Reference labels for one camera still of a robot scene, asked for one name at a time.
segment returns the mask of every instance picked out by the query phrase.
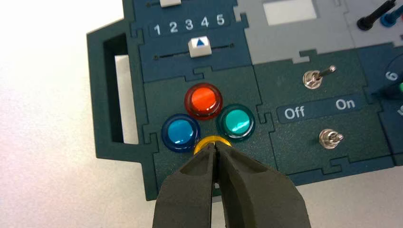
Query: gray panel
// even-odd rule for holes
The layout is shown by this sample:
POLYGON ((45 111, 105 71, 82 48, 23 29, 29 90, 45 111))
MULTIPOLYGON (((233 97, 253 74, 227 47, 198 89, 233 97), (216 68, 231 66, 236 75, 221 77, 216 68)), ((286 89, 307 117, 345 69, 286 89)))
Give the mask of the gray panel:
POLYGON ((293 59, 309 61, 300 51, 316 49, 320 53, 354 48, 354 43, 343 17, 344 2, 314 0, 318 18, 269 26, 261 0, 238 0, 235 17, 246 13, 249 28, 245 28, 253 64, 293 59))

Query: blue connector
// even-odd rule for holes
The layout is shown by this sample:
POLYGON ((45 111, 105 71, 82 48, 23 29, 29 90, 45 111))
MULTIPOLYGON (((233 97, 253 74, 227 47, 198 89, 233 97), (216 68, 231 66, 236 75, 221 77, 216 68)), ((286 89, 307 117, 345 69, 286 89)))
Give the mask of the blue connector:
POLYGON ((385 13, 381 16, 381 23, 385 27, 392 27, 396 24, 397 19, 403 14, 403 6, 399 7, 392 13, 385 13))

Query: yellow indicator light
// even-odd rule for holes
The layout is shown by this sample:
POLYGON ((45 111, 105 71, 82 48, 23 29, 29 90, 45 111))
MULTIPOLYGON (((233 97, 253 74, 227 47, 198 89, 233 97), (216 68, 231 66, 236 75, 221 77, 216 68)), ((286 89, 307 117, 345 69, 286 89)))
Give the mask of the yellow indicator light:
POLYGON ((203 149, 205 146, 207 146, 207 144, 215 143, 216 141, 220 141, 228 146, 232 146, 228 140, 226 140, 222 137, 216 136, 216 135, 212 135, 212 136, 208 136, 208 137, 205 137, 204 139, 200 140, 200 142, 194 148, 193 154, 197 154, 201 149, 203 149))

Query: number 4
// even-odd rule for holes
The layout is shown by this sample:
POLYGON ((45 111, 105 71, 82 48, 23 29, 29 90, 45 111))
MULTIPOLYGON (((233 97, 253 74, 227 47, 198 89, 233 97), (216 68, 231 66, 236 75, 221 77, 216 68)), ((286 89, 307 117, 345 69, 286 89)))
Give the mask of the number 4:
POLYGON ((201 26, 209 27, 209 22, 207 20, 207 17, 204 17, 203 20, 201 21, 201 26))

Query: white rectangle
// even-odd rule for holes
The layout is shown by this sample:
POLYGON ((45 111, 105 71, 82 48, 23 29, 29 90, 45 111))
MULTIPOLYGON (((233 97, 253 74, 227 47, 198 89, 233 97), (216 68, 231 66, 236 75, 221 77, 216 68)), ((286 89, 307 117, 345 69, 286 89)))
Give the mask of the white rectangle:
POLYGON ((161 7, 176 6, 182 3, 181 0, 160 0, 161 7))
POLYGON ((120 116, 122 119, 123 142, 126 144, 138 144, 129 56, 115 56, 115 65, 120 116))
POLYGON ((316 19, 312 0, 278 0, 263 4, 269 25, 316 19))
POLYGON ((188 47, 191 58, 208 56, 212 54, 210 41, 207 36, 192 38, 188 42, 188 47))

